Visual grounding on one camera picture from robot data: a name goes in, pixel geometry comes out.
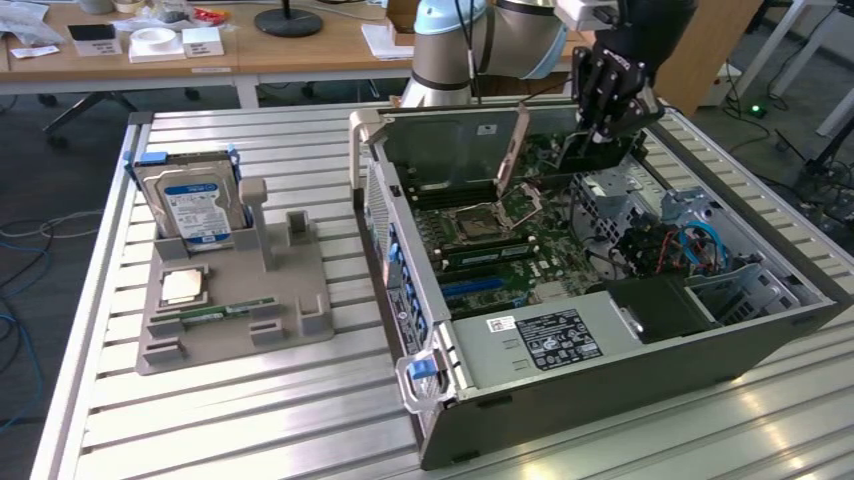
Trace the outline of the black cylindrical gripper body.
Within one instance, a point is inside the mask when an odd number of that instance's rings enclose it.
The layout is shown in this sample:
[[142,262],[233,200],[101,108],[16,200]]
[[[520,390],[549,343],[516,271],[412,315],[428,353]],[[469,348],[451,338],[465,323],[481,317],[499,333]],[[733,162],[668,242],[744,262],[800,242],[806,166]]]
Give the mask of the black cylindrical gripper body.
[[619,22],[596,32],[596,49],[608,50],[629,63],[641,63],[651,82],[669,58],[688,23],[693,0],[627,0],[617,2]]

